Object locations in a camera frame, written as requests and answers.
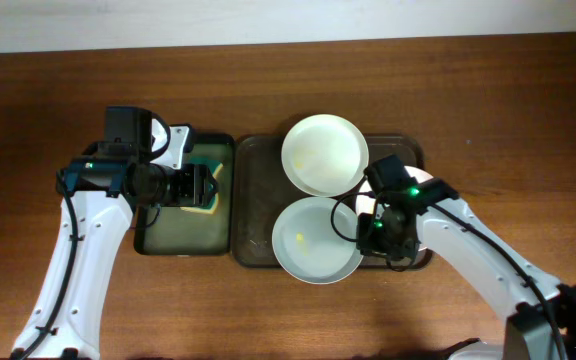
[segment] brown tray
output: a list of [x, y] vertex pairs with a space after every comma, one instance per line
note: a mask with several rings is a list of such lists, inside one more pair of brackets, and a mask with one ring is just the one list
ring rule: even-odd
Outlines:
[[[371, 162], [397, 154], [405, 165], [424, 168], [421, 148], [411, 138], [402, 135], [365, 138]], [[297, 189], [283, 170], [283, 140], [282, 136], [258, 135], [237, 145], [230, 246], [233, 257], [245, 267], [280, 266], [272, 251], [272, 228], [288, 205], [310, 196]], [[346, 205], [354, 209], [354, 199], [348, 199]], [[422, 268], [431, 258], [431, 251], [420, 251], [411, 269]], [[394, 265], [405, 265], [407, 261]], [[366, 257], [359, 267], [386, 268], [386, 265], [383, 259]]]

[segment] wooden tabletop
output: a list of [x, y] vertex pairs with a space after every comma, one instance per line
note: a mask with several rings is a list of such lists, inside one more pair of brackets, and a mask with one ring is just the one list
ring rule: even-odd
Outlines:
[[[0, 55], [0, 357], [56, 241], [54, 173], [102, 138], [111, 104], [235, 138], [318, 113], [405, 133], [484, 223], [576, 284], [576, 34]], [[106, 297], [104, 359], [349, 358], [503, 338], [438, 257], [313, 286], [230, 256], [142, 256], [132, 239]]]

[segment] bowl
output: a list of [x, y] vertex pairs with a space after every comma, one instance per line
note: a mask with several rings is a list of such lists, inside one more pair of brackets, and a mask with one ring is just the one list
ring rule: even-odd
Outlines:
[[322, 197], [341, 195], [363, 178], [368, 145], [351, 122], [314, 115], [293, 126], [281, 148], [288, 179], [301, 191]]
[[[272, 229], [272, 249], [279, 264], [295, 278], [310, 284], [331, 284], [350, 275], [363, 259], [355, 243], [340, 238], [330, 224], [336, 201], [308, 197], [288, 206]], [[354, 237], [357, 215], [340, 204], [335, 226]]]

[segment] green sponge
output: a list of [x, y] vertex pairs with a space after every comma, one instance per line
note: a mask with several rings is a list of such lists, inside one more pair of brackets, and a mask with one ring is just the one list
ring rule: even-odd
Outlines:
[[[208, 170], [210, 170], [210, 173], [212, 174], [212, 177], [215, 178], [215, 180], [217, 180], [217, 175], [219, 175], [219, 173], [221, 172], [221, 169], [223, 169], [223, 167], [224, 167], [224, 164], [220, 163], [217, 160], [207, 159], [207, 158], [202, 158], [202, 157], [191, 158], [190, 161], [188, 161], [188, 162], [190, 164], [208, 166]], [[208, 205], [206, 205], [205, 207], [182, 207], [181, 210], [199, 213], [199, 214], [212, 215], [215, 213], [215, 210], [217, 210], [218, 204], [219, 204], [219, 194], [215, 194], [215, 196], [212, 198], [212, 200], [210, 200], [210, 203]]]

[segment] wall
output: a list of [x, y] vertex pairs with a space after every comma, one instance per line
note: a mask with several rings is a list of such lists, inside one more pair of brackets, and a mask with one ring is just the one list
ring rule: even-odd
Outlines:
[[0, 0], [0, 52], [576, 31], [576, 0]]

